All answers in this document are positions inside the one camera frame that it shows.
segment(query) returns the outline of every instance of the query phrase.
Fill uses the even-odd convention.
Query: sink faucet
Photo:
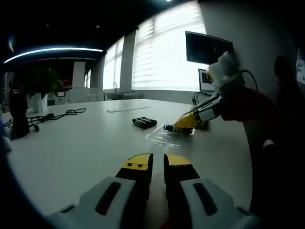
[[[117,87],[116,82],[113,83],[113,86],[114,84],[115,84],[114,92],[116,93],[116,87]]]

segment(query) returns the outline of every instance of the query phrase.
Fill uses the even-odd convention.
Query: led strip light
[[[102,52],[103,50],[101,49],[87,49],[87,48],[49,48],[49,49],[39,49],[39,50],[35,50],[35,51],[30,51],[30,52],[25,52],[25,53],[22,53],[22,54],[19,54],[17,56],[13,56],[12,58],[9,58],[7,59],[5,62],[3,63],[7,63],[11,60],[14,60],[18,57],[21,57],[21,56],[25,56],[25,55],[29,55],[29,54],[32,54],[32,53],[37,53],[37,52],[47,52],[47,51],[57,51],[57,50],[81,50],[81,51],[94,51],[94,52]]]

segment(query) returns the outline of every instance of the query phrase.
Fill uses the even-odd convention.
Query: window
[[[198,69],[186,61],[185,31],[205,33],[201,10],[190,2],[141,24],[133,55],[133,90],[199,91]]]
[[[112,89],[114,83],[116,83],[117,88],[120,88],[123,45],[124,37],[107,51],[104,63],[103,90]]]
[[[91,83],[91,70],[89,70],[88,73],[85,75],[84,87],[90,88],[90,83]]]

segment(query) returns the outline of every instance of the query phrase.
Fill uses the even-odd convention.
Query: potted plant
[[[27,74],[26,91],[30,96],[34,112],[46,112],[48,109],[48,93],[62,89],[58,74],[44,66],[33,68]]]

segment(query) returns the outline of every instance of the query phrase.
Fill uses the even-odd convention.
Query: white table
[[[108,113],[107,109],[150,106],[148,109]],[[48,113],[87,108],[83,114],[40,124],[26,137],[12,142],[10,165],[21,187],[43,215],[79,203],[82,193],[107,176],[115,176],[125,160],[154,153],[146,228],[159,228],[168,219],[162,150],[151,152],[145,137],[155,128],[142,130],[132,118],[146,116],[160,126],[176,121],[190,105],[155,100],[119,100],[49,107]],[[8,121],[9,114],[4,115]],[[197,131],[192,147],[180,155],[191,161],[201,178],[209,178],[234,199],[236,206],[249,209],[252,195],[252,165],[242,123],[211,121],[210,131]]]

